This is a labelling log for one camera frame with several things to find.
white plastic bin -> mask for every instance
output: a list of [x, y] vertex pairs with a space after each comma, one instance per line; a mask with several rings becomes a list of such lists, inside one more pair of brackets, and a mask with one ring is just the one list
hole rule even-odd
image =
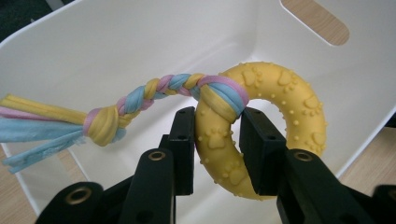
[[[324, 102], [329, 126], [322, 159], [340, 175], [395, 112], [396, 2], [317, 2], [349, 29], [344, 45], [320, 39], [278, 0], [76, 1], [0, 44], [0, 96], [11, 92], [88, 112], [115, 104], [153, 77], [274, 62], [309, 81]], [[70, 150], [84, 175], [108, 188], [134, 173], [140, 155], [158, 146], [175, 111], [188, 105], [196, 102], [182, 96], [157, 101], [122, 141], [97, 147], [87, 140]], [[251, 105], [284, 132], [273, 105]], [[3, 148], [16, 154], [31, 145]], [[18, 176], [37, 213], [72, 184], [57, 157]], [[279, 215], [275, 200], [236, 198], [213, 184], [196, 156], [194, 194], [177, 198], [177, 222], [277, 223]]]

yellow rubber ring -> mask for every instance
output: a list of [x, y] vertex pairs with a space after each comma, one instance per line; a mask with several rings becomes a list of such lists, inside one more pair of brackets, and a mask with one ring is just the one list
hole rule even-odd
[[[276, 105], [287, 125], [287, 147], [321, 155], [326, 147], [322, 106], [310, 85], [293, 71], [274, 63], [241, 63], [221, 76], [236, 81], [249, 99], [264, 99]], [[232, 139], [231, 122], [200, 99], [195, 116], [195, 143], [206, 170], [215, 183], [235, 196], [263, 200], [251, 186], [241, 154]]]

rope knot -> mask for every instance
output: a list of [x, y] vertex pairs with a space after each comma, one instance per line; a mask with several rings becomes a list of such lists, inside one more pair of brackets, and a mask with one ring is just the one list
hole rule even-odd
[[114, 140], [117, 135], [120, 116], [116, 105], [96, 108], [88, 113], [84, 120], [83, 132], [85, 136], [100, 147], [105, 147]]
[[205, 103], [230, 123], [235, 122], [249, 101], [248, 93], [228, 77], [203, 77], [197, 86]]

braided fleece rope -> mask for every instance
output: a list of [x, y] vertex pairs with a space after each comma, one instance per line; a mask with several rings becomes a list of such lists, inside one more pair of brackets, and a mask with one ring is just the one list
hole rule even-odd
[[121, 97], [115, 105], [95, 108], [88, 114], [9, 94], [0, 101], [0, 117], [3, 117], [0, 119], [0, 142], [49, 141], [9, 157], [3, 164], [10, 166], [11, 173], [16, 173], [83, 142], [83, 136], [104, 147], [120, 140], [140, 111], [148, 109], [155, 100], [174, 94], [192, 96], [197, 101], [202, 98], [230, 122], [239, 117], [249, 100], [246, 91], [231, 78], [203, 74], [154, 78]]

paw print pattern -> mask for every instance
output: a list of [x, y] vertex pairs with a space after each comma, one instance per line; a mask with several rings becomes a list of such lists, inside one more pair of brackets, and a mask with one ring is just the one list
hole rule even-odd
[[277, 84], [283, 87], [283, 92], [285, 93], [294, 91], [298, 84], [297, 76], [295, 76], [292, 71], [282, 71]]
[[323, 103], [321, 103], [315, 95], [312, 95], [304, 101], [305, 109], [303, 110], [304, 115], [311, 117], [321, 113]]
[[242, 169], [241, 161], [233, 161], [224, 168], [223, 178], [229, 178], [231, 184], [238, 185], [248, 175]]
[[229, 134], [227, 131], [223, 131], [219, 128], [212, 128], [206, 131], [205, 134], [209, 137], [207, 146], [210, 149], [225, 148], [225, 137]]
[[318, 153], [323, 150], [326, 145], [326, 135], [323, 133], [312, 133], [312, 140], [308, 140], [305, 143], [309, 146], [311, 150]]
[[256, 67], [253, 67], [252, 70], [242, 72], [242, 76], [246, 86], [254, 86], [256, 89], [260, 87], [263, 81], [262, 72], [258, 72]]

